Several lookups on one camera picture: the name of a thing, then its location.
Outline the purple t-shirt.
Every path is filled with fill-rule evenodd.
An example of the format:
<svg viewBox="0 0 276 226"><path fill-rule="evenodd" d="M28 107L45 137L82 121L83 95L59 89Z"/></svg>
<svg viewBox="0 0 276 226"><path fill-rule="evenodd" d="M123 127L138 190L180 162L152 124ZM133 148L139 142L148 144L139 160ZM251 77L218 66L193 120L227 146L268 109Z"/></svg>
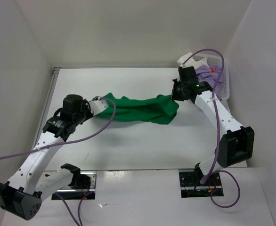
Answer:
<svg viewBox="0 0 276 226"><path fill-rule="evenodd" d="M218 76L219 76L220 71L221 71L221 66L220 65L212 65L210 67L207 66L207 65L201 65L200 67L198 67L195 70L199 82L206 81L206 82L209 83L209 85L212 88L214 87L216 81L218 80ZM217 97L220 100L221 100L221 98L219 97L219 89L222 87L222 83L223 83L223 78L221 76L220 79L219 79L219 82L216 86L216 89L215 89L215 94L217 95Z"/></svg>

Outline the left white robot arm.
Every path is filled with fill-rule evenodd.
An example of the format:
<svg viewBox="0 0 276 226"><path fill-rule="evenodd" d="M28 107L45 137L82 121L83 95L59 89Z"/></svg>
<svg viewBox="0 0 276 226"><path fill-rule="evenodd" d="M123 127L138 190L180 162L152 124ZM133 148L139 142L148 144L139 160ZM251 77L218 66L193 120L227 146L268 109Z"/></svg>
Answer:
<svg viewBox="0 0 276 226"><path fill-rule="evenodd" d="M6 183L0 182L0 207L30 220L37 214L42 202L61 187L89 188L90 178L69 163L49 175L47 181L41 183L39 179L75 128L96 114L95 101L87 101L79 95L67 95L63 106L47 120L34 152Z"/></svg>

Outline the green t-shirt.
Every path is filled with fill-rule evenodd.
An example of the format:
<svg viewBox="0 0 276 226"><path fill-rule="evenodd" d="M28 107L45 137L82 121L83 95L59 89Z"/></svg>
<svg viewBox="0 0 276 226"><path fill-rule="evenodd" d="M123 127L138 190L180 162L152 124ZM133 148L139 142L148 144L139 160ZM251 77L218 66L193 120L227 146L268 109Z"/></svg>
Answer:
<svg viewBox="0 0 276 226"><path fill-rule="evenodd" d="M168 125L177 115L179 104L171 99L170 95L157 95L157 97L137 100L128 97L115 98L108 93L104 98L109 98L116 105L115 121L122 122L151 122Z"/></svg>

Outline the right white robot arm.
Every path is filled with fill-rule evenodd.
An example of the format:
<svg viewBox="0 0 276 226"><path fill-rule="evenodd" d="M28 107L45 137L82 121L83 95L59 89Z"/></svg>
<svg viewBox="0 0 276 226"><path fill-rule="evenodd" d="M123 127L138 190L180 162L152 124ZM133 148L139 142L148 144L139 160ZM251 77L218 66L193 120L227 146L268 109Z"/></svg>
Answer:
<svg viewBox="0 0 276 226"><path fill-rule="evenodd" d="M178 72L179 79L173 80L171 98L177 101L190 100L217 129L214 155L195 166L195 182L205 185L213 172L252 157L255 132L251 127L243 126L228 112L208 82L199 82L194 67L179 67Z"/></svg>

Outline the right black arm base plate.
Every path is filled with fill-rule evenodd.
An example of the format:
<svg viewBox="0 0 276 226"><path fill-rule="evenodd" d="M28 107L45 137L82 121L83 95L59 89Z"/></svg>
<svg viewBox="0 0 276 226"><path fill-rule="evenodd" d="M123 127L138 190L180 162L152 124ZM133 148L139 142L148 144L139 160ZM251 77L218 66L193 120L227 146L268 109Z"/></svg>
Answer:
<svg viewBox="0 0 276 226"><path fill-rule="evenodd" d="M219 173L211 175L209 180L201 185L197 182L193 169L180 170L179 182L181 198L210 197L211 193L213 196L224 196Z"/></svg>

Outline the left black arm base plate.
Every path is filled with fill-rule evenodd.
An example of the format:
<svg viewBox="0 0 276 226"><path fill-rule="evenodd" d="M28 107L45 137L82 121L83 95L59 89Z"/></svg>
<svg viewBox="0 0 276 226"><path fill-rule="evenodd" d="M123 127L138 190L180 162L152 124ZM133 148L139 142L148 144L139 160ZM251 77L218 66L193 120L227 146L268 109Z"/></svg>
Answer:
<svg viewBox="0 0 276 226"><path fill-rule="evenodd" d="M96 171L82 171L81 181L75 185L75 187L64 186L57 190L60 196L65 200L94 200L96 196L96 181L97 172Z"/></svg>

